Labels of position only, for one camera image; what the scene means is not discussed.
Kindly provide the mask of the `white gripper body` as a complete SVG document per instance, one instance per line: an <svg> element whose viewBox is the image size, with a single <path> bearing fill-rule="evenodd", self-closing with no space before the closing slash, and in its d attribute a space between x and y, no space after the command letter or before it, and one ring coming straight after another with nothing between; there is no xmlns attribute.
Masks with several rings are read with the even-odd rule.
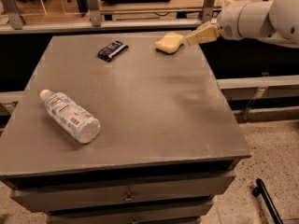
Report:
<svg viewBox="0 0 299 224"><path fill-rule="evenodd" d="M243 38L239 32L239 19L248 3L249 1L238 1L222 8L217 17L217 26L224 39L241 40Z"/></svg>

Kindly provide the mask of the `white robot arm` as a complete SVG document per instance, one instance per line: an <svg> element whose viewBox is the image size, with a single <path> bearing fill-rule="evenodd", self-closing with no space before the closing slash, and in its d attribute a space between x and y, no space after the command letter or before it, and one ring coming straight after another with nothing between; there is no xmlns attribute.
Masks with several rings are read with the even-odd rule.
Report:
<svg viewBox="0 0 299 224"><path fill-rule="evenodd" d="M224 0L215 24L207 21L186 35L189 45L252 38L287 48L299 47L299 0Z"/></svg>

